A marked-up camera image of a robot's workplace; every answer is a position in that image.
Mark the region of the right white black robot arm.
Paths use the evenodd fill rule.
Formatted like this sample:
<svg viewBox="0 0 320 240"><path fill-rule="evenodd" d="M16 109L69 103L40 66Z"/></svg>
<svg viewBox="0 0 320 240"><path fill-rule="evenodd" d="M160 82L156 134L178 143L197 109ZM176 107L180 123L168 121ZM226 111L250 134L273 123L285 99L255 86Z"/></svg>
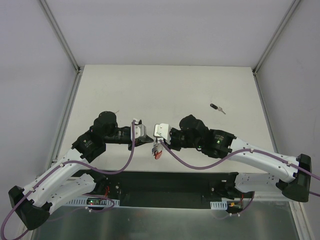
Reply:
<svg viewBox="0 0 320 240"><path fill-rule="evenodd" d="M238 173L235 180L225 184L230 197L257 191L279 191L290 200L306 203L311 185L311 157L306 154L288 156L256 147L229 132L209 129L193 115L184 117L179 129L169 131L169 139L162 143L172 153L181 149L196 149L217 159L206 166L213 168L226 160L239 162L260 169L264 173Z"/></svg>

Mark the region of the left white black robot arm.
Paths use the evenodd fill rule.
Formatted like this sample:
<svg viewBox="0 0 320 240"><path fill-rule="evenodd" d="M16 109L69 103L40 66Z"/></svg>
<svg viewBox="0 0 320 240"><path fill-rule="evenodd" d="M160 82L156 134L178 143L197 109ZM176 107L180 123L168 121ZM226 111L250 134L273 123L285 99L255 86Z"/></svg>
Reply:
<svg viewBox="0 0 320 240"><path fill-rule="evenodd" d="M91 162L106 151L107 144L124 144L133 152L135 147L152 142L141 120L119 127L116 114L103 111L56 164L24 187L15 185L9 190L11 212L27 230L35 230L76 196L105 191L107 172L92 167Z"/></svg>

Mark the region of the keyring with red tag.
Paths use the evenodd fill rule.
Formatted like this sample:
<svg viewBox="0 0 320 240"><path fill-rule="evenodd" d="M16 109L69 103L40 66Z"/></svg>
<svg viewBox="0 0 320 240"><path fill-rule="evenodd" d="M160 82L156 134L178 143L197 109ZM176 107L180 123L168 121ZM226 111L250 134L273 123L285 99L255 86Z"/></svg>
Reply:
<svg viewBox="0 0 320 240"><path fill-rule="evenodd" d="M154 159L158 160L162 156L162 152L163 152L163 146L161 145L161 143L158 141L155 141L153 143L153 147L152 147L151 152L152 152Z"/></svg>

